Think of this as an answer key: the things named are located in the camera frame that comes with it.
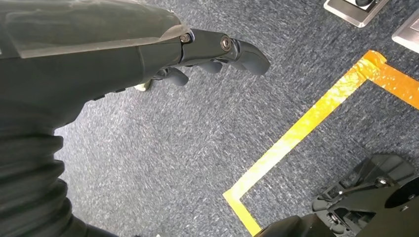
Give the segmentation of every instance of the yellow floor marking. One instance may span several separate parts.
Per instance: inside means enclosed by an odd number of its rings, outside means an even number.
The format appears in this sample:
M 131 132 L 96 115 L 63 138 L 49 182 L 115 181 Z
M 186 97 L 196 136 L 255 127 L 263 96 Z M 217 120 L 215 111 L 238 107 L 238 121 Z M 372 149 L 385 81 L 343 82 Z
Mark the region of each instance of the yellow floor marking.
M 252 236 L 260 232 L 261 228 L 240 201 L 242 196 L 367 79 L 419 109 L 419 82 L 385 63 L 386 59 L 381 54 L 367 52 L 231 189 L 223 194 Z
M 384 65 L 371 81 L 419 110 L 419 81 L 389 65 Z
M 237 182 L 224 193 L 236 215 L 252 236 L 261 228 L 240 198 L 270 169 L 284 158 L 301 140 L 342 104 L 372 74 L 376 74 L 385 59 L 369 51 L 311 109 L 307 111 Z

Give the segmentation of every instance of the bolt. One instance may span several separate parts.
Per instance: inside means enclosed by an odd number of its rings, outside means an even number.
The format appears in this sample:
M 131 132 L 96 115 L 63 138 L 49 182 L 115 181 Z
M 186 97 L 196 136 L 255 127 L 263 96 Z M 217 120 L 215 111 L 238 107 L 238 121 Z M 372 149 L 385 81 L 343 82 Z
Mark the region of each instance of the bolt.
M 408 206 L 404 206 L 400 211 L 406 211 L 408 208 Z
M 221 37 L 221 48 L 228 52 L 231 49 L 231 39 L 228 36 Z
M 180 41 L 182 43 L 189 43 L 191 41 L 191 36 L 189 34 L 184 34 L 180 36 Z

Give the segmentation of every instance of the robotic arm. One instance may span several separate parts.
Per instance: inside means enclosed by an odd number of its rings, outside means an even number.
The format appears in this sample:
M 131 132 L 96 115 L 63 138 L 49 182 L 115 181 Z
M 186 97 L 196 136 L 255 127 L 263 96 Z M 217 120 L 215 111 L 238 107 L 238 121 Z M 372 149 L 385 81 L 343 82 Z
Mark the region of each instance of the robotic arm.
M 55 129 L 110 92 L 222 64 L 262 75 L 269 61 L 224 33 L 122 0 L 0 0 L 0 236 L 113 237 L 72 215 Z

